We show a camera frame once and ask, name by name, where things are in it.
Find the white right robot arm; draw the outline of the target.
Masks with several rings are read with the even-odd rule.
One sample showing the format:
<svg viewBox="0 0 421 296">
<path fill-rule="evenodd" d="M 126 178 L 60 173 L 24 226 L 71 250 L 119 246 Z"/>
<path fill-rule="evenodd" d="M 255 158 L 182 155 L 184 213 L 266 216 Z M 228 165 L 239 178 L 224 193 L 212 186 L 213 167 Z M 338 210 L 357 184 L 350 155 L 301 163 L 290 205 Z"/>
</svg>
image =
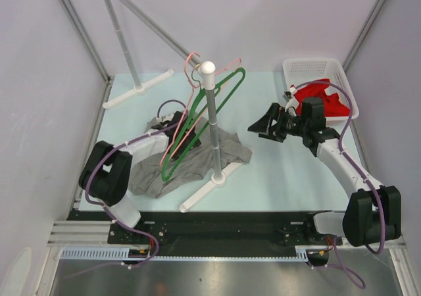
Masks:
<svg viewBox="0 0 421 296">
<path fill-rule="evenodd" d="M 349 202 L 343 212 L 319 212 L 303 228 L 304 238 L 319 244 L 327 234 L 344 237 L 352 246 L 369 246 L 401 236 L 401 194 L 361 168 L 342 146 L 339 133 L 327 126 L 321 99 L 303 101 L 301 115 L 292 116 L 277 103 L 270 106 L 269 136 L 282 142 L 297 136 L 303 145 L 335 176 Z"/>
</svg>

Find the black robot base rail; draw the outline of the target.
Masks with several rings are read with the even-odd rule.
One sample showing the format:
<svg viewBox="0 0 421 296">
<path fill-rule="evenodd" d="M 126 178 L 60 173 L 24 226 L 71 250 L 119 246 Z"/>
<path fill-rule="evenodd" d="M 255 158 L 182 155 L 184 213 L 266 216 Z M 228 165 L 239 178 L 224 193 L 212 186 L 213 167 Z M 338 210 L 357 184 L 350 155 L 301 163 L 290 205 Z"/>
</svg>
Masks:
<svg viewBox="0 0 421 296">
<path fill-rule="evenodd" d="M 107 243 L 112 246 L 166 251 L 279 251 L 286 247 L 333 249 L 334 237 L 316 233 L 311 212 L 146 212 L 134 231 L 112 224 Z M 329 257 L 309 260 L 323 263 Z M 123 262 L 133 268 L 143 261 Z"/>
</svg>

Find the red t shirt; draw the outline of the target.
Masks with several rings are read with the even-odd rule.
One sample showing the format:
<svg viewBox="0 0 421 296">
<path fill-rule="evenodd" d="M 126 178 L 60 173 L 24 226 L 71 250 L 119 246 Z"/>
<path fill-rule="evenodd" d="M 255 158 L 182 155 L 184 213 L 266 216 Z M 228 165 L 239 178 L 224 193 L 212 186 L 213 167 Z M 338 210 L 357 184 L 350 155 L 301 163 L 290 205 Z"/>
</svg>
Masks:
<svg viewBox="0 0 421 296">
<path fill-rule="evenodd" d="M 330 79 L 320 79 L 320 82 L 313 82 L 297 90 L 297 93 L 295 94 L 296 99 L 299 101 L 297 114 L 301 116 L 303 99 L 307 97 L 317 97 L 323 101 L 325 117 L 349 116 L 349 107 L 345 106 L 339 100 L 339 94 L 327 94 L 326 89 L 329 85 L 323 84 L 322 82 L 330 82 Z"/>
</svg>

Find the grey t shirt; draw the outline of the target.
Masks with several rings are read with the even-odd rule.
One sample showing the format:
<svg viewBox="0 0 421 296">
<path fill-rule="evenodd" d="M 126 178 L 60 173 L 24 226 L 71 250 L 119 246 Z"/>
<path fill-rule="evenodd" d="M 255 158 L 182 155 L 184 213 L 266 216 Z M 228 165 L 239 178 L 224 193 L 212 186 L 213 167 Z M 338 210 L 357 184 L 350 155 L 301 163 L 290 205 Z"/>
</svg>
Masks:
<svg viewBox="0 0 421 296">
<path fill-rule="evenodd" d="M 232 162 L 250 162 L 253 152 L 242 145 L 236 133 L 231 134 L 219 128 L 218 136 L 222 168 Z M 199 141 L 201 142 L 200 146 L 187 153 L 167 182 L 162 180 L 162 167 L 159 166 L 162 153 L 135 162 L 130 172 L 128 189 L 134 195 L 146 195 L 158 199 L 181 185 L 202 180 L 214 165 L 211 135 L 208 128 L 201 135 Z"/>
</svg>

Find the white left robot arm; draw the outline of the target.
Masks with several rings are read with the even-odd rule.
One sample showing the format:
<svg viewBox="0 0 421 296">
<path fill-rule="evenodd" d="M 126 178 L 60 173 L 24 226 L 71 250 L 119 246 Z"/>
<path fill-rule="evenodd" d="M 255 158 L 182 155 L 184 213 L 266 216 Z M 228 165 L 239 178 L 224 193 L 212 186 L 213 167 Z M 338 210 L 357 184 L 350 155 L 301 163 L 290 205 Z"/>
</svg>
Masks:
<svg viewBox="0 0 421 296">
<path fill-rule="evenodd" d="M 182 145 L 169 154 L 167 167 L 159 164 L 176 129 L 186 120 L 181 111 L 159 114 L 149 121 L 142 136 L 120 147 L 99 141 L 82 170 L 79 185 L 87 198 L 97 201 L 124 225 L 122 235 L 131 243 L 144 238 L 145 226 L 130 195 L 159 199 L 183 185 L 203 180 L 213 167 L 214 143 L 206 118 L 200 118 L 187 131 Z"/>
</svg>

